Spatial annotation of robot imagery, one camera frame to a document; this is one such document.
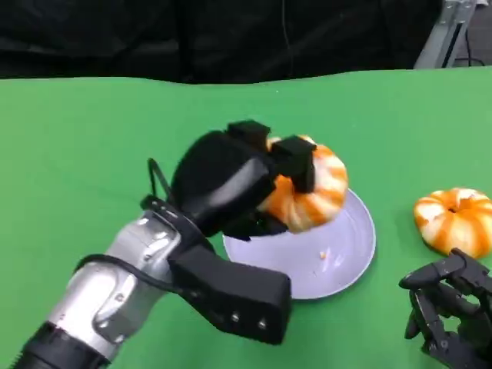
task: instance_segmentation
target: metal stand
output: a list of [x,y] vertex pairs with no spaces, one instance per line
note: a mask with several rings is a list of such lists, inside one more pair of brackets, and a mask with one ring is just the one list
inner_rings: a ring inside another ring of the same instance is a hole
[[477,0],[444,1],[443,11],[415,63],[415,69],[453,66],[476,6]]

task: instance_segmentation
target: pumpkin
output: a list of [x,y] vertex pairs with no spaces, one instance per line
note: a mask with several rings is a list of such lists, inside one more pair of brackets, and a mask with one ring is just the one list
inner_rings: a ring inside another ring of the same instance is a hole
[[[292,233],[307,231],[334,219],[343,208],[348,189],[344,163],[326,146],[317,145],[308,136],[299,136],[316,145],[313,151],[314,191],[297,193],[290,178],[279,175],[276,189],[258,208],[287,225]],[[280,138],[268,140],[268,149]]]
[[492,201],[469,188],[435,191],[414,206],[415,222],[422,238],[448,255],[459,248],[480,258],[492,247]]

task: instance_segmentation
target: black curtain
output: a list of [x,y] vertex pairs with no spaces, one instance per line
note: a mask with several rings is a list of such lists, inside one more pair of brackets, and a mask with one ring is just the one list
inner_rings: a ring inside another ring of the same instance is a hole
[[412,68],[441,0],[3,0],[0,77],[248,83]]

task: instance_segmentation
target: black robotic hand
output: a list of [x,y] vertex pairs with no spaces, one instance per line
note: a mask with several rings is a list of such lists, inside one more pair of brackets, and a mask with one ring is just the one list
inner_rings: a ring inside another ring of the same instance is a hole
[[[452,369],[492,367],[492,278],[489,269],[454,249],[447,258],[408,274],[412,312],[405,338],[422,333],[422,351]],[[464,296],[476,297],[472,304]],[[458,317],[457,332],[445,331],[442,317]]]
[[[286,231],[285,224],[257,210],[279,174],[290,177],[298,191],[313,190],[314,145],[293,136],[269,151],[269,132],[256,121],[208,132],[181,159],[171,185],[150,159],[152,193],[141,205],[167,218],[181,235],[181,246],[168,256],[173,281],[167,291],[180,294],[222,331],[280,344],[291,309],[289,277],[223,260],[206,239],[219,231],[242,240]],[[156,195],[156,176],[165,201]]]

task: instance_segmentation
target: screw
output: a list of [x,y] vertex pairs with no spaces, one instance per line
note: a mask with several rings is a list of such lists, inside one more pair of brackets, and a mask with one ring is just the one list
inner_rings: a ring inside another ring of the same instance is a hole
[[267,322],[264,321],[264,319],[261,319],[260,322],[258,323],[258,327],[264,331],[265,329],[267,329]]

